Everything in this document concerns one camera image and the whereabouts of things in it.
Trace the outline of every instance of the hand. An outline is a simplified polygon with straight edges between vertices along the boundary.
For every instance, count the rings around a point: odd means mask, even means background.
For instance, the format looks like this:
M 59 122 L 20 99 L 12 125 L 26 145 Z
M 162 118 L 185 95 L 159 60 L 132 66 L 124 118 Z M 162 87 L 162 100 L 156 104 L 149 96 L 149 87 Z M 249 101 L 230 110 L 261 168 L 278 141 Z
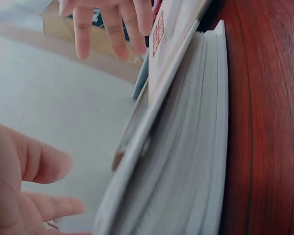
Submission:
M 22 180 L 53 183 L 71 167 L 67 154 L 0 125 L 0 235 L 61 235 L 43 222 L 83 213 L 83 203 L 24 192 L 21 185 Z
M 151 0 L 60 0 L 60 14 L 73 13 L 76 51 L 81 59 L 86 59 L 90 53 L 95 7 L 100 8 L 104 27 L 118 57 L 124 60 L 129 57 L 122 19 L 134 51 L 145 54 L 144 36 L 150 34 L 153 23 Z

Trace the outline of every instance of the white paper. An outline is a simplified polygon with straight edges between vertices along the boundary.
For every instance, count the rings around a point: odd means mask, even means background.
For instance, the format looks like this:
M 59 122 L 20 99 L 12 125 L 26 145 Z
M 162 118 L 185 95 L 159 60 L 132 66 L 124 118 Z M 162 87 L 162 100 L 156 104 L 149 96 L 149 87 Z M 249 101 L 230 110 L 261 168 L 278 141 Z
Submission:
M 52 0 L 3 0 L 0 1 L 0 23 L 44 32 L 40 16 Z

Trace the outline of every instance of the stack of books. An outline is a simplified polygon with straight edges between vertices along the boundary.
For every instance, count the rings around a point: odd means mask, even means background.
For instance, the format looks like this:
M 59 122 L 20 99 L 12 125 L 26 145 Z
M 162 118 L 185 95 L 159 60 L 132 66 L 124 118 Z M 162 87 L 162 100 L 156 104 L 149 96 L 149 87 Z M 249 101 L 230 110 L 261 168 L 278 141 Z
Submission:
M 196 32 L 209 3 L 162 3 L 142 68 L 148 66 L 148 78 L 136 87 L 144 84 L 116 150 L 116 172 L 95 218 L 96 235 L 218 233 L 228 75 L 224 22 Z M 168 24 L 177 9 L 180 15 L 189 11 L 190 18 Z

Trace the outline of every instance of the wooden table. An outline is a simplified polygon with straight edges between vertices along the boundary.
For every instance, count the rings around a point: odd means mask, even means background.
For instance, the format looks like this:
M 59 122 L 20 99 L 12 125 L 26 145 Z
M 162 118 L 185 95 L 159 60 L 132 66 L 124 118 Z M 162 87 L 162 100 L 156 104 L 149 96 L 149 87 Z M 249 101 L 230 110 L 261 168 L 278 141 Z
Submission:
M 214 1 L 225 20 L 229 139 L 220 233 L 294 234 L 294 0 Z

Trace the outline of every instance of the book cover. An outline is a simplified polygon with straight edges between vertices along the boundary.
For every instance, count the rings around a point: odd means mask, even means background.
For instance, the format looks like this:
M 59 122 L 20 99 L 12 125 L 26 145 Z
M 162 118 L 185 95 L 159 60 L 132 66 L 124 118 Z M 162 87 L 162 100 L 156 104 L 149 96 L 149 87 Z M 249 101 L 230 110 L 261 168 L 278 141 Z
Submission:
M 149 84 L 151 103 L 169 64 L 177 54 L 188 31 L 202 16 L 211 0 L 164 0 L 149 37 Z

